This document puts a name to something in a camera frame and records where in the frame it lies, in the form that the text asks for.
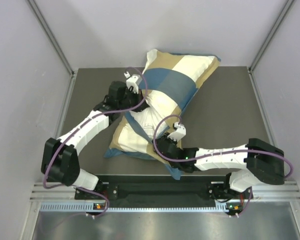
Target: purple cable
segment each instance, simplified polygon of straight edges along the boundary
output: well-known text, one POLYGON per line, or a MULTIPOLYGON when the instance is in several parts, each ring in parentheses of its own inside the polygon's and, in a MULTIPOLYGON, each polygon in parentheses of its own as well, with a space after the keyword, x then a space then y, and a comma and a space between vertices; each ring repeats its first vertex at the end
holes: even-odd
POLYGON ((197 157, 191 157, 191 158, 188 158, 188 159, 173 159, 173 158, 169 158, 169 157, 166 157, 164 156, 158 149, 157 147, 157 141, 156 141, 156 136, 157 136, 157 131, 160 127, 160 125, 167 119, 169 118, 172 118, 172 117, 177 117, 179 118, 179 123, 181 123, 181 117, 179 115, 169 115, 169 116, 166 116, 164 119, 162 119, 159 124, 156 126, 155 130, 154 130, 154 134, 153 134, 153 146, 154 146, 154 149, 156 151, 156 153, 162 157, 163 159, 167 160, 167 161, 170 161, 170 162, 176 162, 176 163, 180 163, 180 162, 190 162, 190 161, 193 161, 193 160, 198 160, 198 159, 204 159, 204 158, 207 158, 207 157, 212 157, 212 156, 218 156, 218 155, 226 155, 226 154, 236 154, 236 153, 255 153, 255 154, 264 154, 264 155, 269 155, 269 156, 272 156, 272 157, 275 157, 275 158, 278 158, 278 159, 281 159, 282 161, 284 161, 285 163, 287 163, 290 167, 290 171, 289 173, 285 176, 285 178, 288 178, 291 176, 291 174, 293 173, 294 171, 294 166, 292 165, 292 163, 286 159, 285 157, 281 156, 281 155, 278 155, 278 154, 275 154, 275 153, 272 153, 272 152, 267 152, 267 151, 261 151, 261 150, 252 150, 252 149, 238 149, 238 150, 229 150, 229 151, 224 151, 224 152, 216 152, 216 153, 211 153, 211 154, 205 154, 205 155, 202 155, 202 156, 197 156, 197 157))
POLYGON ((249 188, 250 189, 250 194, 249 194, 249 197, 248 197, 248 201, 246 202, 244 208, 242 209, 242 211, 238 214, 239 216, 241 216, 248 208, 248 205, 251 201, 251 198, 252 198, 252 187, 249 188))
MULTIPOLYGON (((148 95, 148 83, 147 83, 147 80, 145 78, 145 76, 142 74, 142 72, 140 70, 138 70, 137 68, 135 67, 127 67, 125 69, 125 72, 129 69, 133 69, 135 70, 143 79, 144 81, 144 85, 145 85, 145 95, 143 96, 143 99, 141 100, 141 102, 139 102, 139 104, 137 104, 136 106, 133 106, 133 107, 130 107, 130 108, 127 108, 127 109, 123 109, 123 110, 113 110, 113 111, 105 111, 105 112, 101 112, 101 113, 98 113, 96 115, 94 115, 92 117, 92 119, 95 119, 101 115, 105 115, 105 114, 117 114, 117 113, 123 113, 123 112, 128 112, 128 111, 132 111, 136 108, 138 108, 139 106, 141 106, 144 101, 146 100, 146 97, 148 95)), ((87 123, 89 123, 91 121, 91 119, 88 119, 87 121, 85 121, 84 123, 82 123, 80 125, 80 128, 83 128, 87 123)), ((60 146, 57 148, 57 150, 55 151, 55 153, 53 154, 52 158, 51 158, 51 161, 50 163, 48 164, 46 170, 45 170, 45 174, 43 176, 43 187, 45 189, 53 189, 53 188, 56 188, 56 187, 60 187, 60 186, 63 186, 63 184, 55 184, 55 185, 52 185, 52 186, 47 186, 47 180, 48 180, 48 175, 49 175, 49 172, 50 172, 50 169, 52 167, 52 165, 54 164, 57 156, 59 155, 60 151, 62 150, 62 148, 66 145, 66 143, 74 136, 76 135, 79 131, 80 131, 80 128, 77 128, 73 131, 73 133, 71 133, 61 144, 60 146)), ((97 215, 97 217, 101 217, 102 215, 104 215, 106 213, 106 211, 108 210, 109 206, 110 206, 110 201, 108 200, 108 198, 106 198, 104 195, 100 194, 100 193, 97 193, 97 192, 94 192, 94 191, 91 191, 91 190, 88 190, 88 189, 85 189, 83 187, 77 187, 77 189, 81 190, 81 191, 85 191, 87 193, 90 193, 90 194, 93 194, 93 195, 96 195, 96 196, 99 196, 101 198, 103 198, 105 201, 106 201, 106 207, 104 208, 104 210, 97 215)), ((68 220, 69 218, 72 218, 74 216, 77 216, 79 215, 79 213, 75 213, 73 215, 70 215, 68 216, 67 218, 65 218, 63 221, 59 222, 52 230, 50 230, 49 232, 53 231, 54 229, 56 229, 59 225, 61 225, 63 222, 65 222, 66 220, 68 220)))

